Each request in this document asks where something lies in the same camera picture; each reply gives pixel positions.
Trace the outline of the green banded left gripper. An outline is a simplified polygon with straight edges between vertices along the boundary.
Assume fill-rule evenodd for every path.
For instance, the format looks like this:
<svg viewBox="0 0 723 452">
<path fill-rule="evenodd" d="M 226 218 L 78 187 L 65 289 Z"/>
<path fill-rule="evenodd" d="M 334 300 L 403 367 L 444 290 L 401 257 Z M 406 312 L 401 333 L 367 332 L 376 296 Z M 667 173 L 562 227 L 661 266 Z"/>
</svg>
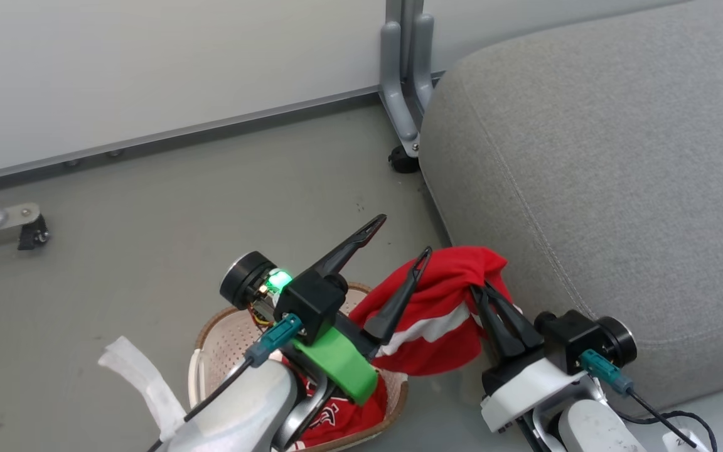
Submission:
<svg viewBox="0 0 723 452">
<path fill-rule="evenodd" d="M 309 270 L 315 271 L 321 277 L 339 274 L 353 255 L 370 243 L 386 220 L 386 214 L 371 218 L 318 259 Z M 404 283 L 372 318 L 365 321 L 364 331 L 347 315 L 338 314 L 334 325 L 311 344 L 307 345 L 299 337 L 293 339 L 294 349 L 327 375 L 329 381 L 336 384 L 344 397 L 354 404 L 363 406 L 375 392 L 379 376 L 370 361 L 378 351 L 378 345 L 390 343 L 432 253 L 433 249 L 428 246 L 414 260 L 405 274 Z"/>
</svg>

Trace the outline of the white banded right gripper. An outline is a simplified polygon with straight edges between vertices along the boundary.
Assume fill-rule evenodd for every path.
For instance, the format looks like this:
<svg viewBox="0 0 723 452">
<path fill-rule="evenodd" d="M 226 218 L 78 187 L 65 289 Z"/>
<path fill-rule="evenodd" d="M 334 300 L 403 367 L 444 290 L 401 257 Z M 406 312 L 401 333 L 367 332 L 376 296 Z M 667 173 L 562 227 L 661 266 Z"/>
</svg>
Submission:
<svg viewBox="0 0 723 452">
<path fill-rule="evenodd" d="M 578 383 L 586 373 L 569 375 L 548 360 L 539 349 L 544 345 L 544 338 L 489 282 L 471 286 L 470 290 L 491 357 L 494 360 L 516 358 L 480 374 L 485 392 L 480 414 L 494 433 Z M 533 352 L 522 355 L 525 351 Z"/>
</svg>

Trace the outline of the red garment with white stripe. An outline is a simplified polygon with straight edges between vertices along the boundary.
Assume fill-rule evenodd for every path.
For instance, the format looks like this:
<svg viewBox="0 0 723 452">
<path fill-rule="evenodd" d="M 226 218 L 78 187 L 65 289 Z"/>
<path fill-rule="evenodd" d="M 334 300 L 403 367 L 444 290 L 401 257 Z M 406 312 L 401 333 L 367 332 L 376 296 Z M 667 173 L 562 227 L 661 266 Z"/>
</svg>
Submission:
<svg viewBox="0 0 723 452">
<path fill-rule="evenodd" d="M 462 246 L 431 255 L 390 343 L 373 366 L 410 377 L 429 377 L 470 363 L 482 351 L 484 329 L 471 287 L 490 283 L 511 300 L 501 276 L 508 261 L 491 249 Z"/>
</svg>

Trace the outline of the grey fabric sofa seat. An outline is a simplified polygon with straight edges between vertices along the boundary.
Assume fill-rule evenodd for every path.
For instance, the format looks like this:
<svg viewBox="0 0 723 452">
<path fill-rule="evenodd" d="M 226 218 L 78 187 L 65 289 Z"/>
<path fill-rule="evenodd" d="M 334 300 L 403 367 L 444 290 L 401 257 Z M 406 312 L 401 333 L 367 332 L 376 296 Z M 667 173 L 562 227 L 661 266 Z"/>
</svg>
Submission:
<svg viewBox="0 0 723 452">
<path fill-rule="evenodd" d="M 723 391 L 723 0 L 468 55 L 419 160 L 453 244 L 502 255 L 528 317 L 622 321 L 660 406 Z"/>
</svg>

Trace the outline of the white basket with brown rim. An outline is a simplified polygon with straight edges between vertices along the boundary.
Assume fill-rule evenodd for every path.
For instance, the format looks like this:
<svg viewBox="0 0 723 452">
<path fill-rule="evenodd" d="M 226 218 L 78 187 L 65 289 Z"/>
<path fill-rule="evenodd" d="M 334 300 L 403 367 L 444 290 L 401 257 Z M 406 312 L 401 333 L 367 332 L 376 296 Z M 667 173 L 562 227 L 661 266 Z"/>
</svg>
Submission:
<svg viewBox="0 0 723 452">
<path fill-rule="evenodd" d="M 192 410 L 238 370 L 246 349 L 262 337 L 260 326 L 246 312 L 230 307 L 201 330 L 188 371 Z M 380 431 L 361 443 L 390 428 L 407 400 L 406 375 L 376 371 L 387 383 L 390 412 Z M 327 375 L 306 361 L 291 341 L 258 369 L 249 367 L 187 421 L 171 440 L 168 452 L 286 452 L 333 396 L 344 394 Z"/>
</svg>

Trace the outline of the black caster wheel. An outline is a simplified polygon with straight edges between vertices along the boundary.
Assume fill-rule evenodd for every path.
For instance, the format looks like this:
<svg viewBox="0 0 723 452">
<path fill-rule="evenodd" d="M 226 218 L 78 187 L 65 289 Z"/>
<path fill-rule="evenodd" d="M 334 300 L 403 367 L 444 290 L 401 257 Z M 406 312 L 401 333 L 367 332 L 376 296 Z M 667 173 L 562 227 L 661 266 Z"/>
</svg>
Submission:
<svg viewBox="0 0 723 452">
<path fill-rule="evenodd" d="M 418 158 L 410 157 L 403 146 L 396 146 L 388 156 L 388 163 L 396 173 L 412 174 L 420 171 Z"/>
<path fill-rule="evenodd" d="M 48 224 L 42 214 L 35 221 L 21 226 L 18 235 L 18 251 L 35 250 L 43 247 L 50 238 Z"/>
</svg>

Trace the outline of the red garment with white print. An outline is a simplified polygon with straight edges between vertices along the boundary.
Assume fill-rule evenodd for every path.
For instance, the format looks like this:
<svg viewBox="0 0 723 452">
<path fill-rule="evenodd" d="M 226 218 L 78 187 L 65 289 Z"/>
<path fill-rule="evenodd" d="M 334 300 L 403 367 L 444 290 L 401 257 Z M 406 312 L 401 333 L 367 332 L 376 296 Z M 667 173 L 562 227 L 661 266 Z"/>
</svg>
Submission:
<svg viewBox="0 0 723 452">
<path fill-rule="evenodd" d="M 389 412 L 389 390 L 379 372 L 367 403 L 359 406 L 340 395 L 330 397 L 286 452 L 343 452 L 379 432 Z"/>
</svg>

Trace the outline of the white cloth strip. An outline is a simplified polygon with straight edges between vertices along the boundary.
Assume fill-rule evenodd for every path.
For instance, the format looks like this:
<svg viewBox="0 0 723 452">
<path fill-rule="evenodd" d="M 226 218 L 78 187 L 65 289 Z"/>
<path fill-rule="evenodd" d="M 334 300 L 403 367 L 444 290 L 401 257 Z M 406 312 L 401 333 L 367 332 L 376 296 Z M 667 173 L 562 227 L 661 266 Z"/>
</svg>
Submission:
<svg viewBox="0 0 723 452">
<path fill-rule="evenodd" d="M 167 443 L 184 424 L 183 406 L 157 367 L 126 337 L 105 347 L 98 365 L 119 374 L 132 384 L 144 399 L 159 429 L 159 440 Z"/>
</svg>

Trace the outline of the grey metal frame leg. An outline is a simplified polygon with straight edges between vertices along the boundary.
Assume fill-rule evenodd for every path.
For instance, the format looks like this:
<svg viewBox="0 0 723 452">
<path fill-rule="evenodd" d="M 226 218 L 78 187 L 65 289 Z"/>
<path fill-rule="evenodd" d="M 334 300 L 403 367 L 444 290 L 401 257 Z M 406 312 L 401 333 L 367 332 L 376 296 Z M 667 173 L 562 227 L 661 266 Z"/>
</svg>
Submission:
<svg viewBox="0 0 723 452">
<path fill-rule="evenodd" d="M 378 94 L 400 143 L 389 155 L 398 172 L 419 168 L 420 126 L 431 101 L 434 17 L 425 0 L 385 0 Z"/>
</svg>

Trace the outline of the grey aluminium partition rail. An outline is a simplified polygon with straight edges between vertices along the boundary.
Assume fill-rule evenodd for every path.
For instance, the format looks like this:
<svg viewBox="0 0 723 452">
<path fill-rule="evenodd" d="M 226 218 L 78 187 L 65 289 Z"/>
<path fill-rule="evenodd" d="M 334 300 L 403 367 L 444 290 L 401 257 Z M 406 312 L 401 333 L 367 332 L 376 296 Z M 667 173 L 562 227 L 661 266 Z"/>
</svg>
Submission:
<svg viewBox="0 0 723 452">
<path fill-rule="evenodd" d="M 253 123 L 256 121 L 263 121 L 267 118 L 278 118 L 286 115 L 298 114 L 299 111 L 311 111 L 316 109 L 326 109 L 334 105 L 349 105 L 350 101 L 362 98 L 375 97 L 380 100 L 382 105 L 387 111 L 387 115 L 390 118 L 390 122 L 393 125 L 396 133 L 400 132 L 398 125 L 401 125 L 406 119 L 412 119 L 416 127 L 419 127 L 419 117 L 422 114 L 422 107 L 418 100 L 412 100 L 412 89 L 407 88 L 404 83 L 399 85 L 402 93 L 399 95 L 388 94 L 384 88 L 380 86 L 366 87 L 359 90 L 353 90 L 350 92 L 344 92 L 343 94 L 328 95 L 313 100 L 301 101 L 292 105 L 284 105 L 282 107 L 276 107 L 273 109 L 262 110 L 258 112 L 250 112 L 249 114 L 232 117 L 229 119 L 210 121 L 203 125 L 195 125 L 190 127 L 184 127 L 181 129 L 175 129 L 175 131 L 158 132 L 146 137 L 139 137 L 135 139 L 129 139 L 126 141 L 119 141 L 109 145 L 97 146 L 91 149 L 84 149 L 83 151 L 75 151 L 72 153 L 61 154 L 58 156 L 52 156 L 47 158 L 40 158 L 32 162 L 21 163 L 15 166 L 6 167 L 0 169 L 0 178 L 8 177 L 23 173 L 25 171 L 36 171 L 43 167 L 49 167 L 52 165 L 70 165 L 74 166 L 81 162 L 84 158 L 97 156 L 101 154 L 113 154 L 117 155 L 126 149 L 132 147 L 141 146 L 154 146 L 155 143 L 163 143 L 163 141 L 169 141 L 177 139 L 178 137 L 196 136 L 203 134 L 208 131 L 218 131 L 219 129 L 230 129 L 236 125 L 243 125 Z"/>
</svg>

